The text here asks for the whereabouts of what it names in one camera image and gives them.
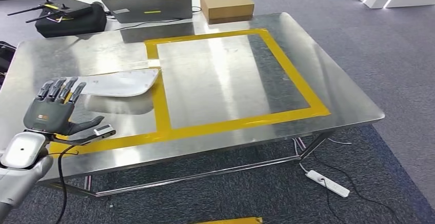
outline laptop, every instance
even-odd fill
[[[120,23],[192,18],[192,0],[102,0]]]

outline brown box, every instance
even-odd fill
[[[247,21],[252,18],[252,0],[201,0],[201,9],[209,24]]]

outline power strip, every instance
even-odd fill
[[[314,170],[310,170],[308,173],[305,174],[308,178],[314,180],[315,182],[321,184],[322,186],[326,187],[327,189],[333,191],[334,193],[337,193],[338,195],[342,197],[349,196],[349,190],[342,187],[340,184],[335,183],[334,181],[326,178],[325,176],[319,174],[318,172]]]

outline yellow tape border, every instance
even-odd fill
[[[277,44],[274,38],[270,35],[267,29],[257,28],[232,32],[152,39],[147,40],[144,43],[146,46],[148,59],[158,59],[159,53],[157,46],[159,44],[253,34],[258,34],[262,38],[262,40],[267,45],[273,56],[277,59],[290,80],[295,84],[298,91],[305,98],[305,101],[307,101],[307,103],[309,104],[309,108],[172,129],[168,105],[166,102],[165,87],[162,74],[160,73],[155,84],[151,88],[154,104],[154,115],[156,121],[156,132],[93,142],[87,146],[78,147],[77,149],[79,150],[79,153],[86,154],[97,151],[138,146],[152,142],[202,136],[213,133],[221,133],[232,130],[253,128],[257,126],[271,125],[287,121],[329,115],[329,110],[317,97],[317,95],[314,93],[308,83],[303,79],[303,77],[300,75],[300,73],[291,63],[290,59]],[[53,143],[50,146],[50,153],[63,151],[65,148],[66,146],[63,144]]]

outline robot finger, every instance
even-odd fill
[[[54,101],[54,99],[57,97],[59,92],[61,91],[62,85],[65,83],[67,79],[65,77],[61,77],[56,81],[56,83],[51,87],[50,91],[48,92],[48,98],[51,101]]]
[[[85,86],[86,86],[86,82],[80,83],[72,93],[69,102],[75,104],[75,102],[77,102],[78,98],[80,97],[80,93],[83,91],[83,88],[85,88]]]
[[[65,85],[65,88],[59,94],[59,97],[56,98],[56,102],[63,103],[67,98],[71,88],[74,86],[75,82],[78,80],[77,77],[72,77]]]
[[[50,87],[53,85],[53,81],[49,80],[44,83],[42,88],[39,90],[38,94],[36,95],[36,98],[39,100],[44,100],[44,98],[47,96],[48,91],[50,90]]]

